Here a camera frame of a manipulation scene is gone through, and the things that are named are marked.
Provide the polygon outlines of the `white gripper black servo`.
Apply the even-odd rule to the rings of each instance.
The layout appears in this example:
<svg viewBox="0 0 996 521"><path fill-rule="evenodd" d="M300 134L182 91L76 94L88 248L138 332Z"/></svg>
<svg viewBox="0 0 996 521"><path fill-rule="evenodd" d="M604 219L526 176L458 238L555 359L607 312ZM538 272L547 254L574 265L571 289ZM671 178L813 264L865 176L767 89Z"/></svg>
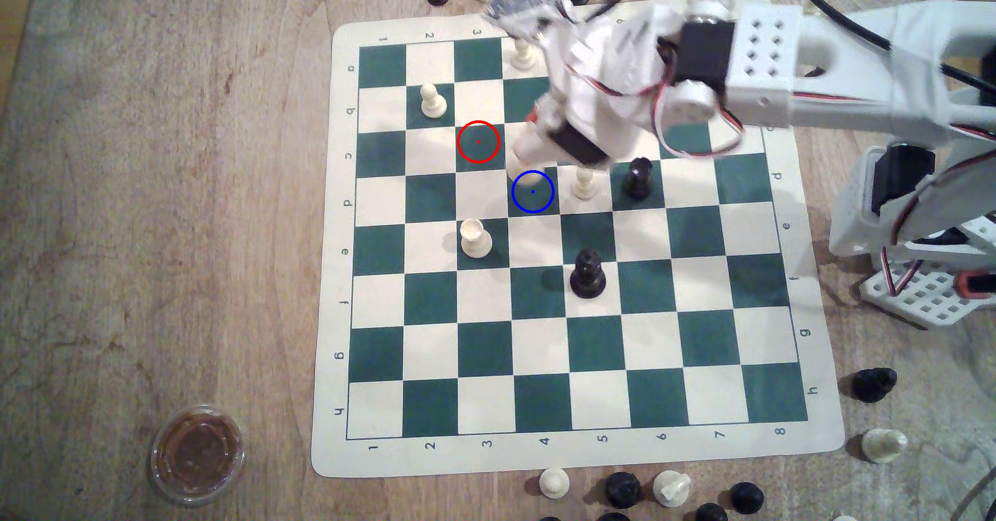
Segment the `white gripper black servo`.
<svg viewBox="0 0 996 521"><path fill-rule="evenodd" d="M566 160L604 170L631 155L641 134L654 131L654 99L666 80L658 39L676 42L684 21L685 13L668 5L622 22L554 18L545 30L551 88L528 121L507 125L507 168L538 170Z"/></svg>

